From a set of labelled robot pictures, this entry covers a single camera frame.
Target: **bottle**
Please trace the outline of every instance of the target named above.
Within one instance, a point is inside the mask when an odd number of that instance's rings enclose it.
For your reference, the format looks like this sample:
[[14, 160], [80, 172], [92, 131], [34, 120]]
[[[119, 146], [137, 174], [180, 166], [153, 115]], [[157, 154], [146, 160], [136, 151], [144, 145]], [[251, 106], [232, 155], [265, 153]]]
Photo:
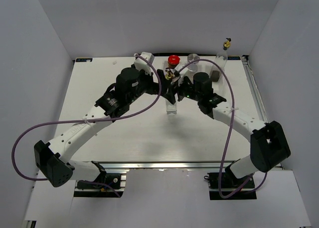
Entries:
[[[195, 53], [192, 53], [187, 56], [187, 63], [192, 62], [194, 60], [200, 59], [199, 56]], [[198, 61], [190, 64], [187, 66], [188, 71], [186, 72], [185, 76], [187, 76], [190, 81], [193, 83], [193, 78], [195, 73], [198, 71]]]
[[[179, 64], [180, 58], [176, 55], [171, 55], [168, 57], [167, 63], [168, 68], [165, 69], [165, 78], [167, 80], [171, 79], [173, 76], [172, 71]], [[167, 115], [176, 115], [177, 114], [177, 103], [171, 104], [167, 99], [166, 102], [166, 113]]]
[[[227, 62], [227, 49], [230, 47], [231, 45], [231, 39], [230, 38], [226, 38], [227, 41], [224, 42], [223, 44], [223, 50], [221, 50], [219, 53], [217, 53], [216, 58], [215, 58], [215, 62], [220, 66], [220, 68], [225, 71], [225, 64]], [[221, 72], [220, 70], [213, 65], [212, 69], [210, 71], [210, 79], [212, 82], [218, 82], [219, 78], [220, 78]]]

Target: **tabletop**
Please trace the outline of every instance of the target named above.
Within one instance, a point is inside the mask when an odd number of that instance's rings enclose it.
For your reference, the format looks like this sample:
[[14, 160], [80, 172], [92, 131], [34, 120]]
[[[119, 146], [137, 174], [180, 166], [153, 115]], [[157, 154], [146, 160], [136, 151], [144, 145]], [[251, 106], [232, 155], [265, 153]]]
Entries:
[[[214, 56], [205, 56], [214, 60]], [[153, 65], [163, 69], [167, 57], [155, 57]], [[75, 62], [59, 120], [81, 119], [100, 98], [107, 87], [125, 67], [133, 64], [133, 57], [93, 58]], [[210, 68], [200, 62], [202, 68]], [[225, 73], [235, 95], [235, 106], [252, 117], [258, 117], [256, 105], [241, 60], [229, 60]], [[217, 93], [230, 101], [226, 82], [223, 88], [213, 85]], [[144, 94], [131, 106], [126, 115], [148, 106], [156, 98]], [[59, 125], [56, 134], [63, 133], [70, 124]], [[165, 100], [160, 98], [150, 110], [133, 118], [116, 121], [100, 131], [72, 157], [80, 161], [107, 162], [165, 162], [220, 161], [228, 127], [204, 115], [195, 101], [183, 99], [177, 104], [177, 114], [168, 116]], [[233, 131], [226, 160], [237, 160], [249, 154], [249, 142]]]

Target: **gray partition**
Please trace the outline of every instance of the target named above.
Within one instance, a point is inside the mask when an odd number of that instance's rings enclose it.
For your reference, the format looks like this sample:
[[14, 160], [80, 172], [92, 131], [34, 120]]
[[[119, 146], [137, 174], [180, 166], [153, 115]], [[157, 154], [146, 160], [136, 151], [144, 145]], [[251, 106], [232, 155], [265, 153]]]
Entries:
[[284, 127], [310, 221], [319, 227], [318, 0], [279, 0], [250, 60], [270, 119]]
[[[11, 149], [30, 126], [58, 118], [72, 61], [38, 0], [0, 0], [0, 17], [0, 226], [19, 228], [33, 182], [15, 173]], [[16, 160], [26, 175], [35, 176], [34, 143], [54, 129], [37, 129], [21, 141]]]
[[39, 0], [72, 58], [249, 54], [278, 0]]

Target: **gold cap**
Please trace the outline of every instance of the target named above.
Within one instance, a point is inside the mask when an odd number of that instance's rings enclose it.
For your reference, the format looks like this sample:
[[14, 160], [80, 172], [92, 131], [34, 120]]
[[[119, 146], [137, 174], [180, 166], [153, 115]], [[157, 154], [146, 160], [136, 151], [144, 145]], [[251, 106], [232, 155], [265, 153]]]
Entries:
[[227, 41], [226, 42], [224, 42], [224, 48], [229, 48], [230, 47], [230, 45], [231, 45], [231, 38], [226, 38], [227, 39]]

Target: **red lid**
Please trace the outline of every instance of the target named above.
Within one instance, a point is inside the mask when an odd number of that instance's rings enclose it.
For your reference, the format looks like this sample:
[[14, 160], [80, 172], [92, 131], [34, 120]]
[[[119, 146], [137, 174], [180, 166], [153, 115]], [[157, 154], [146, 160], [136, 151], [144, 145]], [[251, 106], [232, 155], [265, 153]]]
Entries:
[[170, 65], [178, 65], [180, 58], [177, 55], [171, 55], [168, 57], [168, 63]]

